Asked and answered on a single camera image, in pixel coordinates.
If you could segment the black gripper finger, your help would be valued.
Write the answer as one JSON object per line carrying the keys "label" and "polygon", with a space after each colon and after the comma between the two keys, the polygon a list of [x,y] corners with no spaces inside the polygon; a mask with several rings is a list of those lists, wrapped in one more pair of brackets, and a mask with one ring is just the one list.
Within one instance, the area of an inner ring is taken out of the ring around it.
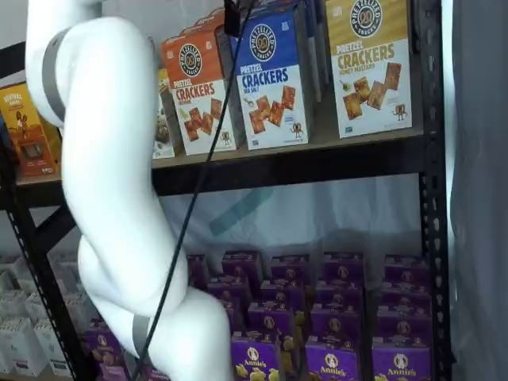
{"label": "black gripper finger", "polygon": [[224,30],[228,36],[239,36],[241,30],[241,9],[237,1],[224,1]]}

